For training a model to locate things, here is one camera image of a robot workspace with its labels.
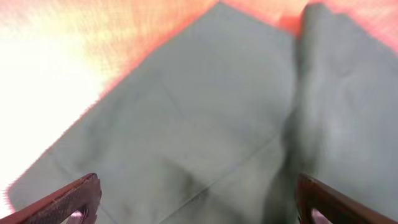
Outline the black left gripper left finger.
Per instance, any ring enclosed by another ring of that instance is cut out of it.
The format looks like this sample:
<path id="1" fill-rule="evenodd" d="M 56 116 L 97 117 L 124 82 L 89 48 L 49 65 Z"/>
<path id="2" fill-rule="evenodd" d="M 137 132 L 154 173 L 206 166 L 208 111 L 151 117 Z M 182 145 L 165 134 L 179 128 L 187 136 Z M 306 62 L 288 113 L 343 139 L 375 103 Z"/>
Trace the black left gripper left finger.
<path id="1" fill-rule="evenodd" d="M 58 189 L 50 195 L 1 219 L 1 224 L 86 223 L 95 224 L 102 196 L 95 173 Z"/>

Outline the green cloth garment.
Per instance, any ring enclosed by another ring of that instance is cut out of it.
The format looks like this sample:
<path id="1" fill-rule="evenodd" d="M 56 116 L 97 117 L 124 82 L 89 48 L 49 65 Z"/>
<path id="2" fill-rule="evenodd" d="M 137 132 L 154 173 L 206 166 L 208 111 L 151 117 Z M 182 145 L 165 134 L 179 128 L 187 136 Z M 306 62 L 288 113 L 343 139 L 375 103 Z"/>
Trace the green cloth garment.
<path id="1" fill-rule="evenodd" d="M 298 38 L 216 4 L 77 121 L 9 197 L 89 172 L 98 223 L 293 223 L 313 175 L 397 218 L 397 54 L 308 5 Z"/>

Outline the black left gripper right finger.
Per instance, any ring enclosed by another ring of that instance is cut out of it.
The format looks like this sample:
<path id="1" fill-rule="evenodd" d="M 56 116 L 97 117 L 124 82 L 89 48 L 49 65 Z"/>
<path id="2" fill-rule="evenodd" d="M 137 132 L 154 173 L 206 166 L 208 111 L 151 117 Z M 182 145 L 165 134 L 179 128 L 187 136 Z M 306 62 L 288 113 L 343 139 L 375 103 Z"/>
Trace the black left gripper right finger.
<path id="1" fill-rule="evenodd" d="M 397 224 L 307 174 L 297 179 L 297 210 L 301 224 Z"/>

